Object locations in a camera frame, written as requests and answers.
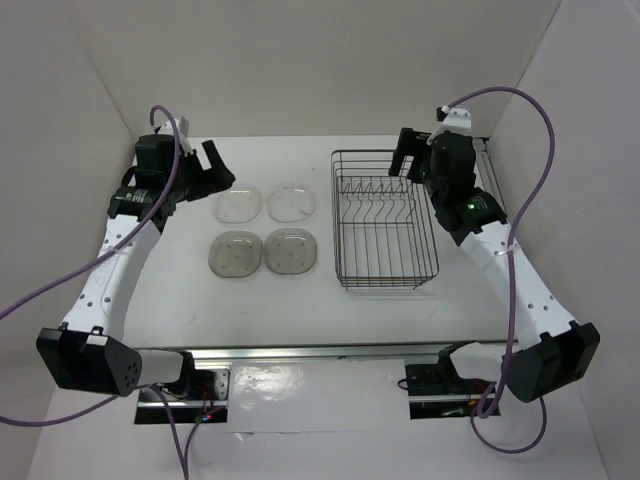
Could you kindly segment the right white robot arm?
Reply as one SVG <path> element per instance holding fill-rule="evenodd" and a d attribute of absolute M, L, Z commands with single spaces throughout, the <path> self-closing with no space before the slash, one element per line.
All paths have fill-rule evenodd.
<path fill-rule="evenodd" d="M 445 131 L 434 140 L 404 128 L 389 174 L 397 177 L 412 160 L 408 180 L 426 189 L 440 226 L 486 275 L 509 313 L 514 352 L 492 360 L 488 348 L 470 343 L 440 363 L 436 379 L 448 392 L 471 378 L 503 380 L 520 401 L 530 403 L 586 373 L 601 337 L 592 323 L 579 323 L 545 285 L 517 242 L 514 222 L 497 200 L 476 184 L 471 137 Z"/>

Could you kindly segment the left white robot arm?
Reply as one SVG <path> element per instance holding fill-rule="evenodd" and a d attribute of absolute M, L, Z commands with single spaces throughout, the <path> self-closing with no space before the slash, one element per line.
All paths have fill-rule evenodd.
<path fill-rule="evenodd" d="M 135 144 L 135 165 L 112 195 L 100 250 L 101 263 L 60 325 L 44 328 L 36 348 L 58 387 L 126 397 L 136 388 L 161 384 L 176 399 L 196 390 L 192 354 L 175 349 L 134 349 L 123 342 L 127 310 L 151 251 L 178 203 L 206 198 L 235 182 L 215 143 L 196 151 L 176 147 L 166 133 Z"/>

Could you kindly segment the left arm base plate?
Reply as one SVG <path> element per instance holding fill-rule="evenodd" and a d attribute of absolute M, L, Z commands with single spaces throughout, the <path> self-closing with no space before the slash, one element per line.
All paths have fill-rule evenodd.
<path fill-rule="evenodd" d="M 178 425 L 205 423 L 223 424 L 228 419 L 228 397 L 231 370 L 228 367 L 196 369 L 185 385 L 157 386 L 141 389 L 138 395 L 134 423 L 136 425 L 168 425 L 168 405 Z"/>

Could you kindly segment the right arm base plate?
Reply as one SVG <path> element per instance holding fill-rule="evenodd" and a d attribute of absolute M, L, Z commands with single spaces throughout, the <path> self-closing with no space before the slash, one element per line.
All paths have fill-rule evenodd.
<path fill-rule="evenodd" d="M 445 362 L 405 365 L 397 386 L 408 395 L 411 420 L 469 417 L 489 383 L 462 379 Z"/>

